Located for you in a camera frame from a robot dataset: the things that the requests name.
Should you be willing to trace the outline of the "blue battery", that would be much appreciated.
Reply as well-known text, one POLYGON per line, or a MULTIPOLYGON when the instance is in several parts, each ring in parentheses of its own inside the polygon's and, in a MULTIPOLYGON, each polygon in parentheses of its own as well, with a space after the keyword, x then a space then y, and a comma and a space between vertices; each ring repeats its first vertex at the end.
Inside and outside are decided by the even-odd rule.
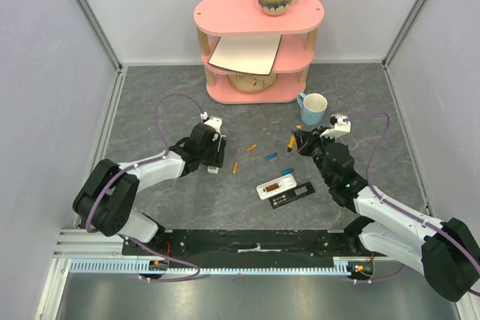
POLYGON ((272 154, 269 154, 265 157, 265 160, 272 160, 274 159, 275 157, 277 156, 277 153, 272 153, 272 154))
POLYGON ((289 174, 289 173, 291 173, 291 172, 293 172, 293 171, 294 171, 294 168, 288 168, 288 169, 283 170, 281 174, 282 174, 282 175, 286 175, 286 174, 289 174))

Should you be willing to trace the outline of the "orange battery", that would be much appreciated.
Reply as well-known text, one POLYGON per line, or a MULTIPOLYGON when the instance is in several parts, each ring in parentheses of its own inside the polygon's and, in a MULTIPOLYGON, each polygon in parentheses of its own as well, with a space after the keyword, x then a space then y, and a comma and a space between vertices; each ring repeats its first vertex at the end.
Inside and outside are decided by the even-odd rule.
POLYGON ((249 146, 249 147, 246 149, 246 152, 250 152, 250 151, 254 150, 256 147, 257 147, 257 144, 252 144, 251 146, 249 146))
POLYGON ((232 170, 232 173, 233 173, 233 174, 236 174, 236 173, 237 173, 238 167, 239 167, 239 162, 235 162, 235 163, 234 163, 233 170, 232 170))

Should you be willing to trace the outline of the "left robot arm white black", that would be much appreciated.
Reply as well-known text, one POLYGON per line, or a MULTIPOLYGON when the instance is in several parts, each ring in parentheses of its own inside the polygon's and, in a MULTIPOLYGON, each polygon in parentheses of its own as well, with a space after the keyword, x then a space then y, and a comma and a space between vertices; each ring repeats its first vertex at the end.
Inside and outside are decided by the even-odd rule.
POLYGON ((101 160, 73 201, 73 211, 110 237, 124 235, 138 240, 149 255, 164 248, 164 227, 133 209, 137 194, 160 182, 182 178, 205 166, 217 174, 223 166, 227 139, 222 119, 210 117, 194 126, 190 135, 155 156, 130 163, 101 160))

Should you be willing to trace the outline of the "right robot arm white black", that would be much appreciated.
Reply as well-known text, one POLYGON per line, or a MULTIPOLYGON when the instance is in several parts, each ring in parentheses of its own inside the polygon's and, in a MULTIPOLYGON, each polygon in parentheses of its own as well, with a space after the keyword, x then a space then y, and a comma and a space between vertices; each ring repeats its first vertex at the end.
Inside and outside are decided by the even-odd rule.
POLYGON ((333 200, 360 216, 359 229, 343 237, 345 250, 386 255, 419 272, 448 301, 471 292, 479 281, 479 245, 468 226, 455 217, 422 214, 369 185, 354 169, 347 145, 323 131, 296 129, 293 135, 297 152, 312 158, 333 200))

